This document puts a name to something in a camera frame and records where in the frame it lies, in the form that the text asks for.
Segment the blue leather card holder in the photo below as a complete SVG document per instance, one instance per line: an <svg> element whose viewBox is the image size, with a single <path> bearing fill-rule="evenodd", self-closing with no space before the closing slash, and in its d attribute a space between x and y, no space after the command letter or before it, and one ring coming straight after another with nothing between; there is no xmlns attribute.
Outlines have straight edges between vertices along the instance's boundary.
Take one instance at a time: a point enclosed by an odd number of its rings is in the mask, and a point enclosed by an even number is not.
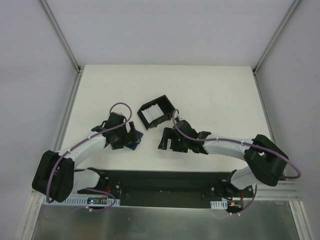
<svg viewBox="0 0 320 240"><path fill-rule="evenodd" d="M130 150L136 150L138 145L141 143L144 134L138 130L135 130L133 133L129 133L129 143L124 146Z"/></svg>

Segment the black plastic card rack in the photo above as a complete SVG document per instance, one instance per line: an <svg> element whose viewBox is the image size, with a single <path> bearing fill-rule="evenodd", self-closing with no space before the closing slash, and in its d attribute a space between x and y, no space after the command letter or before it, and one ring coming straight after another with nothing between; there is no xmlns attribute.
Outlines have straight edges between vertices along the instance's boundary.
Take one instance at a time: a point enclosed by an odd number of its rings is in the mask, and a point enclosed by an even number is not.
<svg viewBox="0 0 320 240"><path fill-rule="evenodd" d="M156 128L159 124L172 119L172 114L176 108L164 94L147 103L144 103L137 115L146 130Z"/></svg>

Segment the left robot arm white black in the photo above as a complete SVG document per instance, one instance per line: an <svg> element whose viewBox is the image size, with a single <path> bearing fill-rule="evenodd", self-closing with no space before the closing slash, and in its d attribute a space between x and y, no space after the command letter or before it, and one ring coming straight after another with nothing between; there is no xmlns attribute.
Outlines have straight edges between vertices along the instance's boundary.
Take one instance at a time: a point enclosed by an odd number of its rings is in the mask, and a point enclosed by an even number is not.
<svg viewBox="0 0 320 240"><path fill-rule="evenodd" d="M133 121L126 120L124 115L111 112L107 120L92 128L75 146L57 152L47 150L40 159L32 189L59 203L71 193L87 188L96 195L102 194L106 188L102 173L92 167L80 171L76 168L107 146L112 150L135 150L143 133L136 130Z"/></svg>

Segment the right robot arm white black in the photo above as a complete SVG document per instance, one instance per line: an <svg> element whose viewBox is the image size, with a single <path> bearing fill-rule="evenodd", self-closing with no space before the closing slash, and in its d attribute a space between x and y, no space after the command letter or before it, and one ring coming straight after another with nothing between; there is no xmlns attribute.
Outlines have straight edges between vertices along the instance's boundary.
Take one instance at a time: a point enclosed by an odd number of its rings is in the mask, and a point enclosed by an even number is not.
<svg viewBox="0 0 320 240"><path fill-rule="evenodd" d="M287 155L265 135L257 134L244 140L225 138L209 131L197 132L186 120L178 120L172 128L164 128L158 148L180 153L223 155L246 162L247 167L233 170L214 188L226 199L237 197L245 188L255 184L275 187L287 165Z"/></svg>

